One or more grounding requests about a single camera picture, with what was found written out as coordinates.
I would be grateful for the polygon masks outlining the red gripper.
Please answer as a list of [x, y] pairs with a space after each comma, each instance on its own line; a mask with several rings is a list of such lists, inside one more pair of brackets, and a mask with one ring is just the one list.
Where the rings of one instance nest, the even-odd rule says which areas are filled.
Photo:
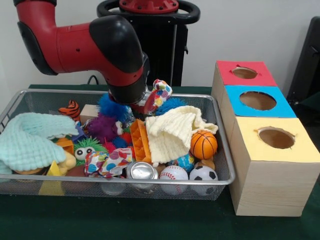
[[146, 90], [140, 100], [131, 104], [131, 109], [144, 115], [152, 113], [154, 108], [155, 95], [156, 94], [154, 92]]

